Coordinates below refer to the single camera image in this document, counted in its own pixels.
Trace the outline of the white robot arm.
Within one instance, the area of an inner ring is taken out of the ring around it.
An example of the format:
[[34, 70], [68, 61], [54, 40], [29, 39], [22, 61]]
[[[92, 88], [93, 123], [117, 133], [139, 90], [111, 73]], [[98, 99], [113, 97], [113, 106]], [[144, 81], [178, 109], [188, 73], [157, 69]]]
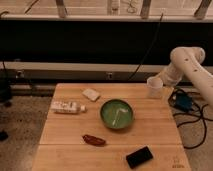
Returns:
[[172, 87], [186, 76], [213, 108], [213, 74], [201, 66], [204, 59], [205, 51], [201, 47], [177, 47], [170, 53], [170, 64], [158, 76]]

